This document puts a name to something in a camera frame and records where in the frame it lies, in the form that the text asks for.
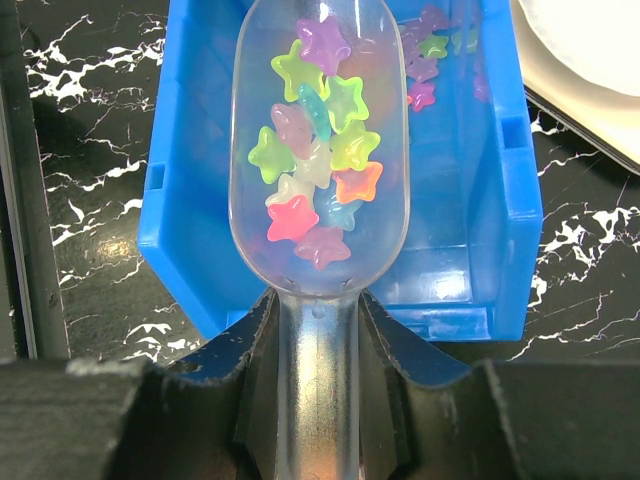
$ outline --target blue star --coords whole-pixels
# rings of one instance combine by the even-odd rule
[[[338,202],[335,182],[331,182],[331,185],[326,190],[316,189],[313,203],[316,213],[320,217],[319,225],[339,227],[347,232],[355,228],[356,221],[353,218],[353,214],[362,206],[362,200],[344,204]]]

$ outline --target black marble countertop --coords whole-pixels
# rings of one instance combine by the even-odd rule
[[[136,249],[168,0],[19,0],[69,354],[203,339]],[[530,107],[545,211],[525,338],[464,361],[640,358],[640,179]]]

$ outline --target green star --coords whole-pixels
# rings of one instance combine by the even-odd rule
[[[281,173],[293,172],[296,168],[291,150],[269,127],[260,129],[258,144],[249,152],[249,163],[260,168],[262,180],[267,184],[275,182]]]
[[[429,35],[418,45],[418,48],[424,58],[444,58],[447,56],[447,43],[449,43],[449,37]]]
[[[380,145],[380,135],[367,132],[362,120],[354,120],[341,133],[329,140],[333,150],[331,168],[361,172],[367,167],[369,154]]]
[[[460,55],[462,47],[462,31],[458,31],[451,35],[451,42],[453,42],[453,53]],[[478,29],[472,28],[467,33],[467,53],[475,53],[478,48]]]
[[[352,120],[366,120],[369,109],[362,99],[363,82],[360,77],[347,80],[335,76],[325,82],[325,104],[329,110],[329,120],[336,133],[342,132]]]
[[[298,99],[298,87],[303,83],[311,85],[321,97],[324,95],[322,70],[300,58],[301,47],[302,41],[297,39],[291,44],[287,55],[279,55],[271,60],[271,67],[284,80],[284,98],[287,102]]]

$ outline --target transparent spoon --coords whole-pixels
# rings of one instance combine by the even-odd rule
[[[398,29],[382,0],[257,0],[233,76],[231,230],[280,299],[277,478],[356,479],[358,296],[409,219]]]

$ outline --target blue container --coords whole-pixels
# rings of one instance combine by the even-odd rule
[[[233,60],[251,3],[171,2],[140,219],[141,252],[206,337],[265,288],[227,215]],[[460,31],[466,45],[477,28],[478,44],[456,55],[449,42],[435,104],[410,113],[409,233],[371,291],[426,340],[517,340],[542,207],[509,1],[429,3],[461,24],[443,35]],[[402,23],[425,2],[387,4]]]

